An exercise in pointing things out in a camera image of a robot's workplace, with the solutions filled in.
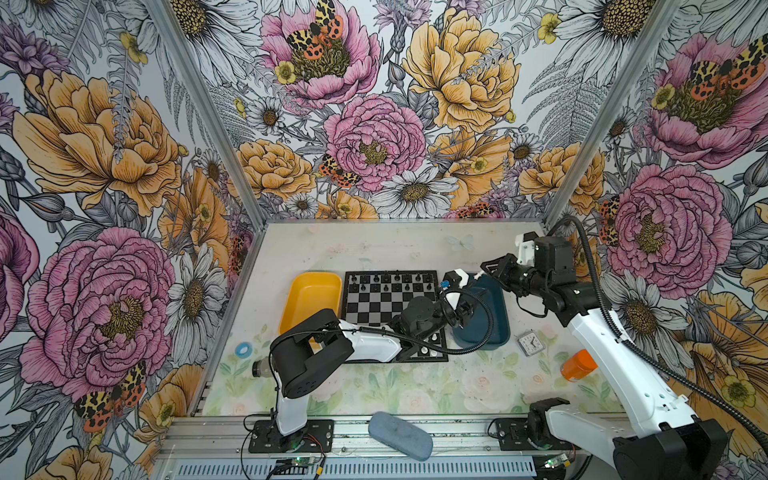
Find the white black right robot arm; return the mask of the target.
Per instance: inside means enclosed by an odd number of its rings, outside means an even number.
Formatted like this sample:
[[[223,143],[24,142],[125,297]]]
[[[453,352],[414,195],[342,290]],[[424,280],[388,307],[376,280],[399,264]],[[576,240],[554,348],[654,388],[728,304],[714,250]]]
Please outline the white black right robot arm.
[[[711,479],[728,443],[715,420],[702,420],[650,361],[643,359],[598,281],[582,282],[571,243],[534,233],[518,252],[482,263],[482,272],[518,298],[533,295],[557,316],[608,380],[626,425],[586,414],[561,398],[531,405],[529,441],[570,443],[611,465],[623,479]]]

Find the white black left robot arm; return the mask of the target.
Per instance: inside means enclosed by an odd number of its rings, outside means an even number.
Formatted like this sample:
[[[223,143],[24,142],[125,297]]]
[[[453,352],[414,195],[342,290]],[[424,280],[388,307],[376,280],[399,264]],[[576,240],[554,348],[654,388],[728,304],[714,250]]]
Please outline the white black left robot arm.
[[[306,429],[310,394],[348,361],[405,361],[422,349],[458,356],[485,346],[494,320],[490,308],[471,291],[481,277],[462,269],[448,272],[433,300],[413,298],[382,327],[349,323],[326,308],[278,336],[271,342],[265,362],[276,382],[271,418],[279,434],[290,437]],[[477,307],[488,318],[478,343],[448,348],[427,341],[446,325],[465,327]]]

